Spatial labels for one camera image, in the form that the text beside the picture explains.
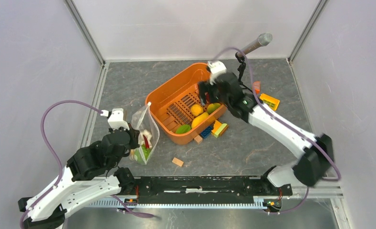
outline blue toy brick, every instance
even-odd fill
[[[203,130],[201,133],[200,133],[200,136],[205,139],[207,138],[211,133],[212,133],[212,130],[213,130],[213,125],[210,125],[208,126],[205,130]]]

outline gray floor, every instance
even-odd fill
[[[299,200],[284,200],[284,208]],[[140,219],[109,208],[84,208],[68,221],[66,229],[336,229],[330,200],[307,200],[301,208],[279,216],[250,209],[140,209],[154,214]]]
[[[148,93],[194,62],[121,62],[111,63],[102,94],[100,109],[124,108],[131,115],[144,106]],[[237,60],[224,60],[227,69],[237,72]],[[254,77],[261,81],[261,92],[280,100],[277,112],[295,125],[309,131],[294,78],[285,59],[251,60]],[[243,81],[250,86],[248,71]],[[119,164],[135,176],[261,175],[274,165],[283,165],[295,157],[282,144],[263,131],[233,117],[228,111],[219,119],[229,128],[219,138],[209,136],[200,145],[194,141],[177,145],[160,130],[159,144],[145,166],[124,158]],[[108,133],[106,119],[98,117],[92,140]],[[184,161],[178,167],[171,161]]]

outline microphone grille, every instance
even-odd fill
[[[262,33],[258,37],[258,41],[262,46],[267,46],[272,41],[272,34],[271,33]]]

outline orange basket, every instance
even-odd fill
[[[150,112],[169,138],[180,145],[185,145],[210,126],[227,110],[221,105],[203,122],[185,134],[175,134],[182,125],[191,125],[194,116],[191,107],[200,104],[198,82],[206,81],[210,73],[207,64],[194,63],[163,85],[152,91],[146,98],[146,104],[151,102]]]

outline white panel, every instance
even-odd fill
[[[263,32],[274,41],[250,57],[287,57],[318,0],[75,0],[107,60],[209,59]]]
[[[332,137],[355,229],[376,228],[376,0],[332,0],[294,62],[315,133]]]
[[[17,201],[57,174],[40,131],[64,99],[92,101],[100,66],[61,0],[0,0],[0,229],[17,229]],[[62,164],[80,144],[88,109],[60,105],[45,130]]]

